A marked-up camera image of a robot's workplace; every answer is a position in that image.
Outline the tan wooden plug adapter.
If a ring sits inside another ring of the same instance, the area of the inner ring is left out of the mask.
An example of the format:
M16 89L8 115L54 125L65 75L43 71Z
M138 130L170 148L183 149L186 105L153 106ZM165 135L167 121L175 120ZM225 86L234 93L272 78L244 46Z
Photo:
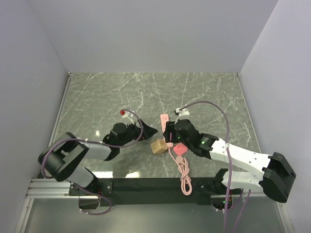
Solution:
M162 154L168 150L167 144L163 139L156 139L150 146L153 154Z

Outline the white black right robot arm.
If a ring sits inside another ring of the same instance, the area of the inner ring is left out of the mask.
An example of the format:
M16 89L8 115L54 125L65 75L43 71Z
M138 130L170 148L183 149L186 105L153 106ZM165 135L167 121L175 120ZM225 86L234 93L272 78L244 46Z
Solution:
M208 133L198 132L188 120L162 121L166 143L182 143L196 156L232 164L240 171L220 169L214 177L213 193L223 194L231 189L262 191L270 199L286 203L296 173L285 156L246 150Z

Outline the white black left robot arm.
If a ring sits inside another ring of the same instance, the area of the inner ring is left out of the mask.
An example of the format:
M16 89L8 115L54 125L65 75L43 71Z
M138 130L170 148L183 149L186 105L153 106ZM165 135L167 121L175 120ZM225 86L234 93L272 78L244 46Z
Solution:
M147 140L157 132L157 129L144 122L142 125L116 123L100 144L78 141L72 133L67 132L58 139L62 144L50 153L45 169L58 182L75 183L84 194L92 195L96 192L98 179L89 169L79 166L84 158L110 161L126 144Z

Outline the pink power strip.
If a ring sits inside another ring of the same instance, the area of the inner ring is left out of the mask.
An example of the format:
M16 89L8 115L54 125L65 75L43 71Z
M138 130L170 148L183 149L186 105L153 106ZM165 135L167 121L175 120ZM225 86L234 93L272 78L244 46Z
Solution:
M161 121L162 132L164 133L166 130L166 123L169 122L169 115L168 114L161 114L160 115L160 121ZM173 147L173 143L172 142L166 142L165 137L163 137L163 140L166 143L168 148Z

